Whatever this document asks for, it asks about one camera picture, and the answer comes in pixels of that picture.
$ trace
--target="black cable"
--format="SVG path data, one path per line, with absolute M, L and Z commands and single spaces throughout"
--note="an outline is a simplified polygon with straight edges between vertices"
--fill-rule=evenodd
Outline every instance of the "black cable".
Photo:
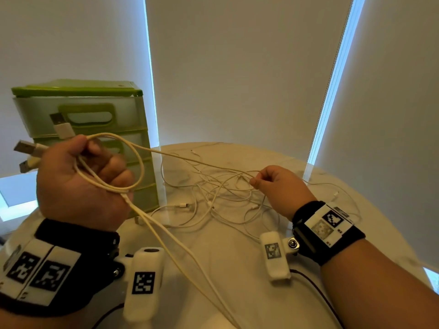
M 290 272 L 292 272 L 293 274 L 299 274 L 300 276 L 304 277 L 308 282 L 310 282 L 312 284 L 312 286 L 317 290 L 318 293 L 320 293 L 321 297 L 323 298 L 323 300 L 325 300 L 326 304 L 328 305 L 328 307 L 330 308 L 330 310 L 332 311 L 332 314 L 334 314 L 335 318 L 338 320 L 338 323 L 340 323 L 340 326 L 345 329 L 345 325 L 343 324 L 342 320 L 339 318 L 337 312 L 335 311 L 335 309 L 332 307 L 331 303 L 329 302 L 329 300 L 325 297 L 325 295 L 323 294 L 323 292 L 320 290 L 320 288 L 310 279 L 310 277 L 308 277 L 307 275 L 305 275 L 303 272 L 300 272 L 299 270 L 295 270 L 295 269 L 290 269 Z
M 101 316 L 101 318 L 94 324 L 93 327 L 91 327 L 91 329 L 96 329 L 97 326 L 100 325 L 101 322 L 104 321 L 108 315 L 110 315 L 115 310 L 123 308 L 124 306 L 125 306 L 125 303 L 121 303 L 121 304 L 117 305 L 116 307 L 113 307 L 112 309 L 110 309 L 108 312 L 106 312 L 104 315 Z

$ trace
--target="metal bolt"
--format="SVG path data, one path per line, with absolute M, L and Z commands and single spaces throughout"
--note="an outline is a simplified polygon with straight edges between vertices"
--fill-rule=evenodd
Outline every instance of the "metal bolt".
M 289 239 L 288 240 L 288 246 L 290 248 L 292 248 L 292 249 L 296 249 L 297 246 L 298 246 L 298 243 L 297 243 L 296 239 L 294 239 L 294 238 Z

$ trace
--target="green lid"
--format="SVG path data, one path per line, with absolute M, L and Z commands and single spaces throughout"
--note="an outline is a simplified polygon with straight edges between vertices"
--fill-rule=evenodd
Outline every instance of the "green lid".
M 134 82 L 57 79 L 12 88 L 17 97 L 130 97 L 143 96 Z

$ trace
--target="round table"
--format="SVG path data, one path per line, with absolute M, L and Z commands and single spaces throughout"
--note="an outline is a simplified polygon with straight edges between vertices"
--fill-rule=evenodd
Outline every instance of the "round table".
M 267 165 L 283 166 L 311 184 L 317 199 L 329 202 L 339 192 L 335 202 L 351 217 L 367 236 L 367 239 L 387 257 L 400 264 L 418 279 L 430 286 L 421 267 L 414 266 L 416 254 L 392 223 L 367 199 L 338 178 L 319 168 L 273 151 L 229 143 L 180 143 L 163 146 L 159 150 L 198 159 L 190 150 L 202 157 L 203 162 L 243 171 L 260 170 Z M 153 154 L 160 204 L 194 203 L 190 188 L 164 186 L 160 175 L 163 162 L 165 179 L 174 185 L 192 184 L 199 179 L 185 161 Z M 199 210 L 193 221 L 207 210 L 207 205 L 198 195 Z M 231 221 L 242 221 L 248 203 L 219 199 L 215 208 Z M 191 216 L 191 209 L 161 210 L 154 215 L 162 222 L 180 224 Z M 247 228 L 254 235 L 276 228 L 277 215 L 268 212 L 264 221 L 258 219 Z M 260 245 L 250 238 L 212 219 L 209 215 L 203 223 L 188 229 L 171 229 L 172 233 L 197 256 L 221 296 L 248 328 L 339 328 L 330 310 L 314 288 L 300 276 L 289 282 L 271 283 L 265 269 Z M 278 231 L 281 236 L 291 235 L 291 225 L 280 219 Z M 131 253 L 141 247 L 160 246 L 146 226 L 127 220 L 118 230 L 121 236 L 120 254 Z M 170 238 L 164 238 L 169 249 L 177 256 L 189 274 L 196 279 L 212 297 L 207 283 L 193 261 Z M 308 275 L 322 287 L 319 267 L 302 256 L 294 257 L 290 267 Z M 87 307 L 87 322 L 92 324 L 107 310 L 124 301 L 126 283 L 116 281 L 98 293 Z M 200 328 L 218 311 L 181 275 L 167 257 L 163 284 L 160 289 L 160 306 L 152 320 L 153 328 Z M 128 328 L 117 310 L 101 323 L 99 328 Z

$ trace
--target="plastic drawer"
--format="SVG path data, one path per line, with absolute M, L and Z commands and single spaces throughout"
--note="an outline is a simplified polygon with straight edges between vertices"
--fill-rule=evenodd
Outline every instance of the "plastic drawer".
M 56 136 L 49 115 L 58 112 L 78 134 L 147 128 L 143 97 L 30 97 L 14 103 L 31 138 Z
M 147 130 L 125 132 L 125 133 L 120 133 L 118 135 L 130 142 L 149 148 L 149 138 L 148 138 Z M 60 139 L 57 136 L 40 137 L 40 138 L 34 138 L 33 140 L 35 143 L 44 144 L 46 146 L 51 146 L 55 143 L 60 142 Z M 125 143 L 122 143 L 118 139 L 111 139 L 111 138 L 101 138 L 100 140 L 102 141 L 104 146 L 110 149 L 114 154 L 123 154 L 127 164 L 138 162 L 134 152 L 132 152 L 131 149 Z M 138 152 L 142 157 L 142 159 L 151 158 L 151 152 L 147 150 L 139 149 Z
M 145 167 L 145 176 L 138 188 L 143 188 L 155 184 L 154 166 L 152 164 L 152 158 L 144 160 L 143 165 Z M 138 163 L 128 165 L 128 169 L 133 172 L 134 179 L 137 181 L 140 177 L 140 165 Z
M 145 212 L 151 212 L 158 208 L 157 187 L 155 184 L 140 188 L 134 191 L 134 205 Z M 138 216 L 134 211 L 129 215 L 130 217 Z

